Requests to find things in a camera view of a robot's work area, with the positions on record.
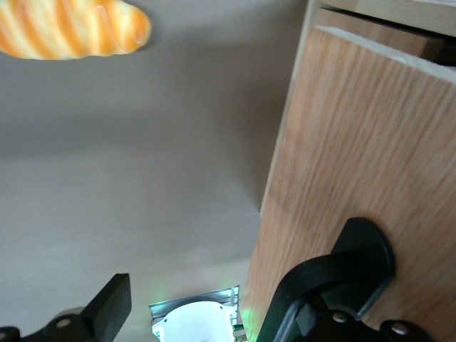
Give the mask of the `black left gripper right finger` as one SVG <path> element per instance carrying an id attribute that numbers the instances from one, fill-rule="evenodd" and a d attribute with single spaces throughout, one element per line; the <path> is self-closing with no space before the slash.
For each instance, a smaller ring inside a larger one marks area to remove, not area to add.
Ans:
<path id="1" fill-rule="evenodd" d="M 297 316 L 296 341 L 429 341 L 429 334 L 404 320 L 386 320 L 375 330 L 351 313 L 331 310 L 321 296 L 312 298 Z"/>

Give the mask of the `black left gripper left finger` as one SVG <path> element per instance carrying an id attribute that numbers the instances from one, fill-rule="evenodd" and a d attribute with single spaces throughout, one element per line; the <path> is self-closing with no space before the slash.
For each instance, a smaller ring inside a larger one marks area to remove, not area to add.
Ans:
<path id="1" fill-rule="evenodd" d="M 129 274 L 115 274 L 80 313 L 67 313 L 40 330 L 22 336 L 18 328 L 1 328 L 2 341 L 114 341 L 132 308 Z"/>

